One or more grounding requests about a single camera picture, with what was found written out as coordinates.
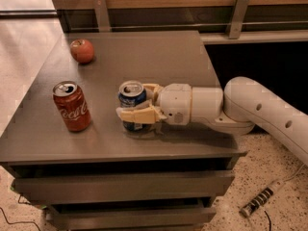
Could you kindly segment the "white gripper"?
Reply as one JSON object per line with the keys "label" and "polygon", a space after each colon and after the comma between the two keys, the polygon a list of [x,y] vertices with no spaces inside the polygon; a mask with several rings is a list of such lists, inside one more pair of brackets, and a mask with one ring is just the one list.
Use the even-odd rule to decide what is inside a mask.
{"label": "white gripper", "polygon": [[187,125],[190,122],[192,87],[188,84],[144,84],[146,101],[136,107],[115,109],[122,121],[154,124],[164,120],[170,125]]}

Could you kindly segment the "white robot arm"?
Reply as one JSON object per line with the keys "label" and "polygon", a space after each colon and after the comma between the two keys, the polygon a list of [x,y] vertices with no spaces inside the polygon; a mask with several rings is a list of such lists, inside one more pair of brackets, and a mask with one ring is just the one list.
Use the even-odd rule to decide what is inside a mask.
{"label": "white robot arm", "polygon": [[[132,102],[140,94],[145,98]],[[243,135],[259,126],[308,165],[308,115],[271,90],[246,77],[236,77],[222,88],[198,88],[188,84],[142,84],[129,81],[119,94],[131,101],[116,109],[125,122],[170,125],[201,123],[215,131]]]}

